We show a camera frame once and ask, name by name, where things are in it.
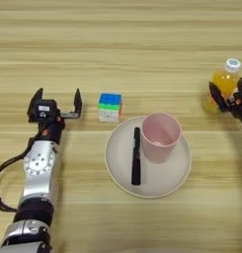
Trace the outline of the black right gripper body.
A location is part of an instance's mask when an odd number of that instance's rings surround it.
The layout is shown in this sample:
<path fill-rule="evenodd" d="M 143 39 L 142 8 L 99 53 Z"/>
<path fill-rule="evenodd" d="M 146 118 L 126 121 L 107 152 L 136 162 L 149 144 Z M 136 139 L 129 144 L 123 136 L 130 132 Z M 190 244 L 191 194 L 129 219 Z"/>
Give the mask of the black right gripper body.
<path fill-rule="evenodd" d="M 226 100 L 227 111 L 232 114 L 235 119 L 242 123 L 242 98 L 239 94 L 234 94 Z"/>

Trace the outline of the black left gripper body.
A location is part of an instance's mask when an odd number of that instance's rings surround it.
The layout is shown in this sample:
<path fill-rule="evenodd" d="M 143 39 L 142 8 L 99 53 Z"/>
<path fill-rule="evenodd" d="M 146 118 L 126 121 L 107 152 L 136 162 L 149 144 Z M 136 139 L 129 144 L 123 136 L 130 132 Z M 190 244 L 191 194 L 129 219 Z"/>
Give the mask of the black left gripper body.
<path fill-rule="evenodd" d="M 38 133 L 30 139 L 30 143 L 37 140 L 59 143 L 62 131 L 65 129 L 65 121 L 79 119 L 80 117 L 80 113 L 74 112 L 58 112 L 54 118 L 40 118 L 36 114 L 29 113 L 29 122 L 39 124 Z"/>

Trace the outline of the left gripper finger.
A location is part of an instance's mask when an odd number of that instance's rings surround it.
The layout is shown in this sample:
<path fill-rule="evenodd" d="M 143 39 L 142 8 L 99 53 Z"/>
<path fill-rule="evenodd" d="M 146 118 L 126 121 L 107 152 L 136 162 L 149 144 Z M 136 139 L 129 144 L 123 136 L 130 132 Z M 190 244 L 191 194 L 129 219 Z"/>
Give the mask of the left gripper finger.
<path fill-rule="evenodd" d="M 82 112 L 82 98 L 79 88 L 77 88 L 74 96 L 74 113 L 81 115 Z"/>
<path fill-rule="evenodd" d="M 30 116 L 34 112 L 35 103 L 38 99 L 42 98 L 42 92 L 43 92 L 43 88 L 39 88 L 36 91 L 36 93 L 34 94 L 33 98 L 31 99 L 30 104 L 29 104 L 29 108 L 28 108 L 28 112 L 27 112 L 28 116 Z"/>

